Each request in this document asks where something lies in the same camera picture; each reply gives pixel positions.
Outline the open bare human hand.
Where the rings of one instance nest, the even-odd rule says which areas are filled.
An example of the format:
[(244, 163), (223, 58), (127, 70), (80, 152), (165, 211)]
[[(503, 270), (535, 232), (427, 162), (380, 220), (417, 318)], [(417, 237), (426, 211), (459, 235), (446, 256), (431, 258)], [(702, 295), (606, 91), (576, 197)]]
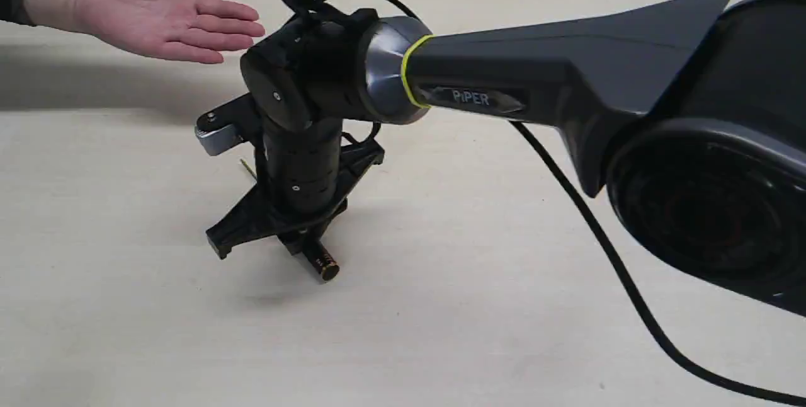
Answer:
[(80, 33), (150, 59), (220, 64), (265, 34), (256, 10), (227, 0), (74, 0)]

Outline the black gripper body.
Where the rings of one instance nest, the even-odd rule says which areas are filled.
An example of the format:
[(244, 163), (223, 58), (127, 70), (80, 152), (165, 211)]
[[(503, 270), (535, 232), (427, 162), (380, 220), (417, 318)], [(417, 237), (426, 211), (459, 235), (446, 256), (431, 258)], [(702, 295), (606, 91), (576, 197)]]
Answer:
[(256, 182), (205, 234), (224, 260), (234, 247), (276, 237), (292, 255), (330, 261), (321, 237), (346, 211), (348, 195), (372, 166), (383, 163), (377, 142), (337, 140), (291, 148), (268, 142), (254, 152)]

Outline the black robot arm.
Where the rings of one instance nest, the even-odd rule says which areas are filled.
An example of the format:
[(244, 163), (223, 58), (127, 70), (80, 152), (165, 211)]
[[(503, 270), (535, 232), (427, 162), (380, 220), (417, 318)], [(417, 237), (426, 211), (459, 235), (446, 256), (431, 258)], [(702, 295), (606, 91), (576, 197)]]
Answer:
[(220, 258), (320, 245), (385, 152), (345, 120), (432, 108), (552, 127), (582, 191), (685, 274), (804, 315), (804, 0), (669, 0), (581, 20), (435, 36), (420, 19), (284, 0), (242, 57), (247, 94), (201, 117), (210, 155), (254, 146), (258, 180), (207, 230)]

